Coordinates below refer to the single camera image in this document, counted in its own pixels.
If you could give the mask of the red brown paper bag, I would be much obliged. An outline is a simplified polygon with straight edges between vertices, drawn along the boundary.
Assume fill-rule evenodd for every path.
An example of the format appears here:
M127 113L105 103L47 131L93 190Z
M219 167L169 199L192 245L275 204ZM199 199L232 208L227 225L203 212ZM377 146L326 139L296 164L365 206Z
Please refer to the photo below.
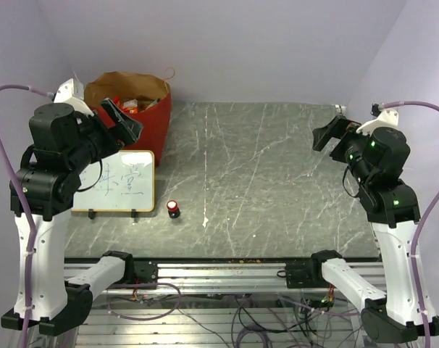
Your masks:
M172 111L172 94L167 79L137 72L105 72L85 87L85 103L98 112L106 127L115 122L100 102L110 98L128 116L143 125L141 137L127 150L149 150L155 165L162 159Z

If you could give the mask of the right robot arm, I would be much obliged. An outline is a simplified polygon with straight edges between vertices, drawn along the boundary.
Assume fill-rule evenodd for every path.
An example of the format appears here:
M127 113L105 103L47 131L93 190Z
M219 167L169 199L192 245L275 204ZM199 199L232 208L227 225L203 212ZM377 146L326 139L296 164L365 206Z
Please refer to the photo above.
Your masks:
M356 198L367 214L382 256L386 290L355 272L336 251L312 255L308 281L327 282L359 311L367 335L376 343L403 344L420 336L439 336L439 315L422 285L422 263L414 234L421 220L414 190L400 178L410 154L405 135L387 125L364 132L361 124L336 115L312 134L313 149L339 140L330 157L346 165L359 185Z

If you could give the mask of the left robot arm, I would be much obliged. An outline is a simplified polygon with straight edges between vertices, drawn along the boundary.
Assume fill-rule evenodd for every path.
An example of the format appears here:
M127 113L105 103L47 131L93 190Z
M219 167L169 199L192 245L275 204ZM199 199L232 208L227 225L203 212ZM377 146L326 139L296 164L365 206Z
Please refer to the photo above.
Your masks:
M116 251L105 252L80 275L64 276L65 233L80 174L135 143L142 131L111 99L101 106L112 127L95 112L79 112L66 103L45 104L30 119L33 142L10 183L21 251L20 288L15 306L1 319L4 328L37 326L43 335L58 336L83 324L104 290L127 288L135 280L133 256Z

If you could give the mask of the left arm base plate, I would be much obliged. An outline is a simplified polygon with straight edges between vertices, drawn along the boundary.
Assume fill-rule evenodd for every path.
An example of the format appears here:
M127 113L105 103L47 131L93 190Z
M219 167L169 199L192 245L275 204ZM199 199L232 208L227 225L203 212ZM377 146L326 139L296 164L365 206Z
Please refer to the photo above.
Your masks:
M128 271L125 283L145 284L145 289L155 289L159 269L152 261L134 261Z

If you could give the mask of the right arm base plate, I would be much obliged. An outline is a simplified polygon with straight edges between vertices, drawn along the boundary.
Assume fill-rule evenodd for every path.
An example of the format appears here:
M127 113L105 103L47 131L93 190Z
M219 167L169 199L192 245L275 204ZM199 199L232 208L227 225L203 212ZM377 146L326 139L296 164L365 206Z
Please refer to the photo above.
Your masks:
M285 280L288 289L326 288L329 283L319 278L307 262L289 263L276 273Z

